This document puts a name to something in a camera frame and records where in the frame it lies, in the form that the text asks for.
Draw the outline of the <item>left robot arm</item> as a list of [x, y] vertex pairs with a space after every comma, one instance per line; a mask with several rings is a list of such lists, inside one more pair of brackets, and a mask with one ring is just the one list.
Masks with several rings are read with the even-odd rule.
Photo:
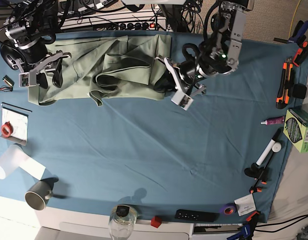
[[203, 41], [199, 45], [186, 43], [182, 46], [184, 62], [157, 57], [166, 66], [167, 76], [155, 84], [155, 91], [173, 93], [172, 102], [188, 110], [194, 96], [206, 93], [202, 80], [235, 71], [239, 65], [247, 12], [253, 10], [253, 6], [252, 0], [217, 0], [205, 17]]

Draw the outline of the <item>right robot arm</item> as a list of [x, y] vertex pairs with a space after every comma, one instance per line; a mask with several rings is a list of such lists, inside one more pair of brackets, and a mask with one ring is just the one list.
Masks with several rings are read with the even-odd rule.
[[48, 88], [46, 74], [53, 75], [55, 87], [63, 85], [62, 61], [70, 58], [69, 52], [51, 53], [47, 46], [56, 41], [71, 2], [65, 2], [62, 16], [58, 16], [56, 0], [25, 0], [14, 8], [2, 30], [7, 39], [1, 42], [0, 53], [6, 64], [19, 70], [19, 86]]

